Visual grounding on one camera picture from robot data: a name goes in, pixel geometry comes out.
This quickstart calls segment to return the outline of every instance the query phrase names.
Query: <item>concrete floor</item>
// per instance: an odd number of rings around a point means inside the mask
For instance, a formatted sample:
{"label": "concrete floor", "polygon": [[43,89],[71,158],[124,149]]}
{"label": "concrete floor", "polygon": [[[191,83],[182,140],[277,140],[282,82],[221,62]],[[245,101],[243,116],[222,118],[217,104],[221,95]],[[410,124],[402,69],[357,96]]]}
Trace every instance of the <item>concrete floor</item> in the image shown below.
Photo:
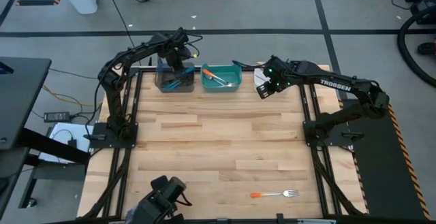
{"label": "concrete floor", "polygon": [[[9,0],[0,0],[0,12]],[[322,29],[315,0],[115,0],[131,31],[187,29]],[[390,0],[321,0],[329,29],[399,29],[411,14]],[[68,0],[58,6],[12,6],[2,33],[124,31],[111,0],[99,0],[97,13],[80,15]],[[284,59],[306,59],[329,64],[328,48],[320,34],[217,34],[205,35],[196,46],[201,50],[196,64],[226,64],[232,59],[246,63],[265,61],[272,54]],[[135,44],[150,36],[136,35]],[[432,35],[407,36],[415,46],[433,41]],[[423,83],[404,64],[395,35],[333,35],[342,74],[375,79],[391,97],[411,161],[420,180],[430,214],[436,219],[436,89]],[[52,68],[96,76],[103,64],[130,46],[124,36],[107,37],[0,37],[0,56],[52,59]],[[433,57],[416,57],[430,74],[436,74]],[[56,93],[71,95],[82,103],[93,102],[97,81],[50,72],[45,85]],[[78,107],[53,99],[42,91],[33,110],[39,114],[78,111]],[[79,118],[76,123],[84,123]],[[26,126],[45,133],[51,124],[31,114]],[[76,216],[83,182],[41,180],[33,197],[34,208],[17,209],[29,175],[23,173],[0,223],[47,223]]]}

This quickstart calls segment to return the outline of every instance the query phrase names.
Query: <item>teal bowl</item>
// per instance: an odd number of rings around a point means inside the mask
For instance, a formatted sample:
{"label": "teal bowl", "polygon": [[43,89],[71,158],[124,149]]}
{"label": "teal bowl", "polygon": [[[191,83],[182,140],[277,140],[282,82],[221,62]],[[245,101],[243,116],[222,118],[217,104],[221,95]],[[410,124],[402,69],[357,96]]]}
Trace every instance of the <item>teal bowl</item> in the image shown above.
{"label": "teal bowl", "polygon": [[[203,73],[203,69],[209,70],[209,72],[215,74],[216,76],[222,78],[226,82],[235,83],[232,87],[221,86],[218,82],[214,80],[209,80],[206,74]],[[226,66],[209,66],[203,64],[200,80],[205,91],[211,93],[218,92],[235,92],[239,89],[241,82],[243,81],[242,69],[238,65],[226,65]]]}

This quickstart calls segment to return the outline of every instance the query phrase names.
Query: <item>wooden tabletop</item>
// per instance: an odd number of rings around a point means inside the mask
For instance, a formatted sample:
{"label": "wooden tabletop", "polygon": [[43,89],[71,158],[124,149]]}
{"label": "wooden tabletop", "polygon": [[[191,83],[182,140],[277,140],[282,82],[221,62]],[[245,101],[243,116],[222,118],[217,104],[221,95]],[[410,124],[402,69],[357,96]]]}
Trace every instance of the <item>wooden tabletop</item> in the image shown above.
{"label": "wooden tabletop", "polygon": [[[311,153],[302,131],[298,87],[261,100],[253,73],[244,72],[235,93],[206,93],[196,75],[194,92],[163,94],[153,77],[145,73],[142,78],[138,141],[131,154],[123,216],[151,191],[150,181],[161,175],[177,176],[186,183],[185,194],[193,206],[178,205],[186,219],[269,219],[277,213],[285,218],[322,216]],[[306,90],[310,97],[309,87]],[[339,109],[334,89],[316,86],[316,90],[322,112]],[[309,107],[314,118],[311,103]],[[107,117],[105,101],[100,121]],[[88,212],[106,188],[112,152],[104,149],[91,159],[78,216]],[[330,156],[337,184],[357,209],[366,212],[352,155],[331,147]],[[300,195],[249,197],[251,192],[288,189],[297,189]],[[326,194],[332,212],[330,191]],[[112,214],[117,189],[114,196]]]}

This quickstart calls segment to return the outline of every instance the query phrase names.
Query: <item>fork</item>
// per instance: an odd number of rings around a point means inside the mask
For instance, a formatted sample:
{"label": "fork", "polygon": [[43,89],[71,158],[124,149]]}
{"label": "fork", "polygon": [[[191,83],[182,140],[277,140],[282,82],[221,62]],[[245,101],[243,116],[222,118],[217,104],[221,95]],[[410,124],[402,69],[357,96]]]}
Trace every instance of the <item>fork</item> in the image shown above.
{"label": "fork", "polygon": [[251,193],[250,194],[251,198],[276,196],[276,195],[283,195],[285,197],[295,197],[298,196],[298,190],[286,190],[282,193]]}

